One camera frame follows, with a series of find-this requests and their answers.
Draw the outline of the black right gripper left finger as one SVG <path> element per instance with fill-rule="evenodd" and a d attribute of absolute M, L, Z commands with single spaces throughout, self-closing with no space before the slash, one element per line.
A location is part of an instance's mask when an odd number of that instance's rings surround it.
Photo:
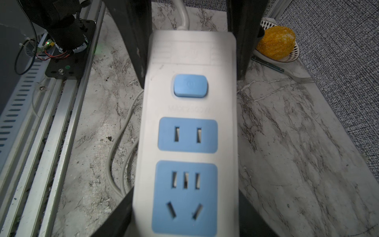
<path fill-rule="evenodd" d="M 145 86 L 149 38 L 153 32 L 151 0 L 104 0 L 120 31 L 141 88 Z"/>

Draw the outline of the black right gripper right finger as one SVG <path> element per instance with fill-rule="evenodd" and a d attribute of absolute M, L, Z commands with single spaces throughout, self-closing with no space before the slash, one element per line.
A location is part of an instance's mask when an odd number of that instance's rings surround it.
<path fill-rule="evenodd" d="M 236 39 L 237 80 L 245 78 L 250 58 L 258 41 L 261 18 L 267 0 L 227 0 L 228 31 Z"/>

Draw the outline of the white blue power strip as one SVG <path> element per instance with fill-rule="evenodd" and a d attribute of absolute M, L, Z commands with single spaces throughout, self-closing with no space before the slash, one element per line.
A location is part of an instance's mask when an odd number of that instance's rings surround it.
<path fill-rule="evenodd" d="M 150 38 L 131 237 L 239 236 L 236 39 Z"/>

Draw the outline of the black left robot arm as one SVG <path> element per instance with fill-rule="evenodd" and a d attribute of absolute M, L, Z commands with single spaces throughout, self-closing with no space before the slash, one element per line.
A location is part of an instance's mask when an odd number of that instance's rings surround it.
<path fill-rule="evenodd" d="M 32 23 L 47 30 L 61 52 L 80 53 L 88 46 L 77 16 L 91 1 L 18 1 Z"/>

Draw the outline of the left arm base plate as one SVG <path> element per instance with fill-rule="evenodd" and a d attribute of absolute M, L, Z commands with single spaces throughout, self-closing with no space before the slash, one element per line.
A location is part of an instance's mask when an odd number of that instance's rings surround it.
<path fill-rule="evenodd" d="M 90 53 L 96 23 L 67 17 L 48 29 L 55 42 L 53 58 L 45 71 L 49 78 L 81 80 Z"/>

